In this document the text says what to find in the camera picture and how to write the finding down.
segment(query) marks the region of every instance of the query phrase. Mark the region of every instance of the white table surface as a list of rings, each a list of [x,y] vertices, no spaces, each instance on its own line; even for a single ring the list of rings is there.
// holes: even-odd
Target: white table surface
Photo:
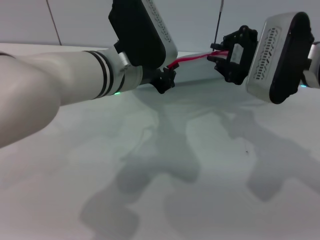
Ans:
[[[62,107],[1,149],[0,239],[318,240],[320,91],[266,104],[203,63],[181,66],[164,95]]]

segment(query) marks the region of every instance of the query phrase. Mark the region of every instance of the red cable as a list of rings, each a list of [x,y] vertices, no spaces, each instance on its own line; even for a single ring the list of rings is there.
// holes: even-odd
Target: red cable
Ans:
[[[207,53],[207,54],[200,55],[200,56],[180,57],[180,58],[177,58],[173,63],[169,64],[168,69],[171,69],[172,67],[174,67],[178,63],[188,62],[188,61],[192,61],[192,60],[196,60],[196,59],[205,58],[208,56],[218,56],[218,55],[228,56],[228,51],[213,51],[211,53]]]

